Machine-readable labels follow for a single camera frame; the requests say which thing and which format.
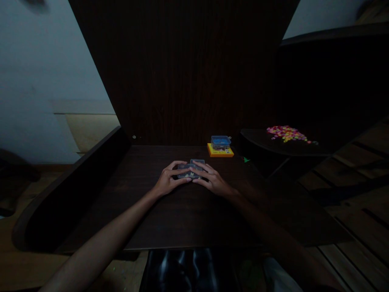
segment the yellow box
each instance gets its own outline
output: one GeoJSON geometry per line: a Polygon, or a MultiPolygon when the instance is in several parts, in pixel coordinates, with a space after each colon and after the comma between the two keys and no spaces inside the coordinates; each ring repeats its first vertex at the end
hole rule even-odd
{"type": "Polygon", "coordinates": [[[233,157],[234,152],[232,152],[231,148],[228,147],[225,150],[218,151],[213,149],[212,144],[208,143],[207,144],[208,152],[210,157],[233,157]]]}

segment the dark wooden table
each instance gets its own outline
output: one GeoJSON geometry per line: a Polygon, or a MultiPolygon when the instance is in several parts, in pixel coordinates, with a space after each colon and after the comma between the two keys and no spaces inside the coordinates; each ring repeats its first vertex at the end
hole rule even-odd
{"type": "MultiPolygon", "coordinates": [[[[221,176],[289,231],[303,245],[350,240],[349,235],[301,187],[282,175],[265,182],[250,163],[211,158],[205,146],[131,146],[90,208],[56,249],[71,253],[156,183],[173,160],[205,159],[221,176]]],[[[261,245],[242,216],[206,188],[188,183],[162,198],[148,212],[125,250],[261,245]]]]}

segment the transparent plastic box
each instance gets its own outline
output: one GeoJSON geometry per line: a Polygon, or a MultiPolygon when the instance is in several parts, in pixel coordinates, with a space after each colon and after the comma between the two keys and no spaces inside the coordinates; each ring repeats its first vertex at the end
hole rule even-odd
{"type": "Polygon", "coordinates": [[[202,164],[205,164],[205,160],[204,159],[191,159],[190,160],[190,163],[193,164],[193,161],[196,161],[196,162],[200,162],[202,164]]]}
{"type": "MultiPolygon", "coordinates": [[[[197,166],[196,164],[191,164],[191,163],[188,163],[188,164],[179,164],[177,166],[177,169],[181,170],[181,169],[189,169],[189,167],[192,167],[194,169],[197,169],[199,171],[203,171],[203,168],[202,167],[199,167],[197,166]]],[[[183,174],[179,174],[177,175],[178,178],[184,178],[184,177],[189,177],[189,178],[192,178],[192,179],[195,179],[195,178],[201,178],[201,176],[199,176],[198,174],[195,174],[194,172],[192,171],[188,171],[188,172],[185,172],[183,174]]]]}
{"type": "Polygon", "coordinates": [[[228,136],[211,136],[212,148],[229,148],[231,140],[228,136]]]}

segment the pile of colorful beads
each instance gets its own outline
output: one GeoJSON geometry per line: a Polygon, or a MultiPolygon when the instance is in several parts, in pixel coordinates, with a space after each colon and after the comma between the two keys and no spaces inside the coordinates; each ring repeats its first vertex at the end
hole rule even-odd
{"type": "Polygon", "coordinates": [[[284,143],[288,142],[289,140],[303,140],[306,141],[308,144],[311,144],[311,141],[308,141],[307,137],[300,133],[299,130],[292,128],[290,126],[274,126],[271,128],[266,129],[268,133],[274,134],[274,137],[272,137],[272,140],[276,138],[282,138],[284,140],[284,143]]]}

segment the dark shelf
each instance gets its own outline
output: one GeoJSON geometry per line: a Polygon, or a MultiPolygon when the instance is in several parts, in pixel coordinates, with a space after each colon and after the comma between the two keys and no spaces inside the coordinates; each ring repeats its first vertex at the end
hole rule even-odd
{"type": "Polygon", "coordinates": [[[242,129],[240,131],[243,137],[255,145],[268,151],[287,156],[321,156],[327,157],[331,153],[315,144],[308,144],[305,141],[288,141],[284,143],[283,139],[272,140],[273,134],[269,134],[264,129],[242,129]]]}

